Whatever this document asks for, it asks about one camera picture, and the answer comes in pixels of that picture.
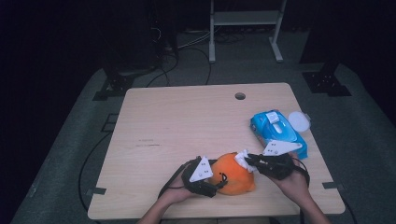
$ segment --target table top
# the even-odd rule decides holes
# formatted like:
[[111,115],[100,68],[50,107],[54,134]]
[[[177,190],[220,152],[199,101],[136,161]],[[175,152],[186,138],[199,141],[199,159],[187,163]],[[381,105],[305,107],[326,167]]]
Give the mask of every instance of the table top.
[[[245,95],[238,100],[235,95]],[[285,117],[301,111],[287,83],[237,84],[130,89],[110,141],[88,211],[91,219],[141,218],[163,185],[184,162],[197,156],[217,159],[248,149],[260,154],[263,146],[249,129],[253,115],[278,109]],[[301,133],[308,144],[304,159],[311,175],[310,192],[325,214],[345,210],[312,133]],[[265,217],[299,214],[267,177],[254,173],[252,192],[213,198],[197,195],[174,204],[164,218]]]

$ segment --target hole in table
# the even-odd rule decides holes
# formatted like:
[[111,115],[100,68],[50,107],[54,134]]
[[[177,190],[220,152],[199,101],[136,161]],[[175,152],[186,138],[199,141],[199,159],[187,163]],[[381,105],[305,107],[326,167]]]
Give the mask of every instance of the hole in table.
[[245,100],[245,98],[247,98],[247,97],[246,97],[246,95],[245,95],[244,93],[242,93],[242,92],[237,92],[237,93],[235,94],[235,98],[236,98],[237,100]]

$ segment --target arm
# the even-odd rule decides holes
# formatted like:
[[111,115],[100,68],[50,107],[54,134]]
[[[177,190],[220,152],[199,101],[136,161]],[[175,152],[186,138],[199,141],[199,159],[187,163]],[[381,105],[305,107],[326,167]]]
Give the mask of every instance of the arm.
[[167,189],[163,195],[150,207],[145,215],[137,222],[138,224],[158,224],[163,214],[174,203],[180,203],[190,198],[193,193],[189,190],[180,188],[183,186],[181,174],[172,182],[170,189]]
[[[299,166],[300,163],[294,160],[294,164]],[[283,180],[270,178],[282,190],[282,192],[293,202],[295,202],[304,212],[312,224],[330,224],[330,220],[323,214],[318,205],[312,198],[305,177],[297,171],[293,171],[290,176]]]

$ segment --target orange toy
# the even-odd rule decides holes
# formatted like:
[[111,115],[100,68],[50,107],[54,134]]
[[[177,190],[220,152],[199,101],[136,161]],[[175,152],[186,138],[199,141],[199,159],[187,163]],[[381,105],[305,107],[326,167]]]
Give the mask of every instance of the orange toy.
[[208,179],[210,184],[217,185],[219,182],[228,181],[222,189],[218,190],[219,193],[238,195],[256,188],[253,173],[235,161],[236,154],[236,152],[224,154],[211,166],[213,176]]

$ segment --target gray carpet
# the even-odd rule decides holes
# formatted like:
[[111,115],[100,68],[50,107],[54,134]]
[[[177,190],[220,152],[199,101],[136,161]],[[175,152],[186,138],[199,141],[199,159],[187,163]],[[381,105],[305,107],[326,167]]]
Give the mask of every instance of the gray carpet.
[[[392,223],[396,202],[396,131],[358,76],[343,65],[335,74],[352,96],[329,97],[311,93],[302,72],[318,71],[322,64],[299,64],[307,33],[279,35],[278,44],[284,57],[277,63],[268,43],[269,34],[245,35],[231,45],[216,45],[217,61],[211,64],[209,85],[236,83],[287,82],[291,85],[301,109],[312,119],[311,131],[334,181],[343,186],[341,194],[350,204],[360,224]],[[179,45],[196,38],[178,35]],[[193,48],[207,54],[207,43]],[[209,74],[206,56],[196,49],[180,51],[177,67],[168,73],[170,86],[205,85]],[[176,60],[164,57],[163,69]],[[144,88],[162,71],[138,77],[133,87]],[[93,101],[106,80],[103,70],[92,74],[78,97],[52,149],[43,163],[33,186],[21,204],[12,223],[94,223],[84,206],[91,201],[113,121],[120,111],[122,97]],[[150,87],[166,86],[165,76]],[[110,121],[104,128],[107,118]],[[282,224],[299,223],[297,216],[277,217]],[[330,216],[333,223],[352,223],[350,213]],[[260,223],[259,218],[244,219]],[[133,220],[100,221],[100,223],[134,223]],[[226,220],[179,220],[164,223],[227,223]]]

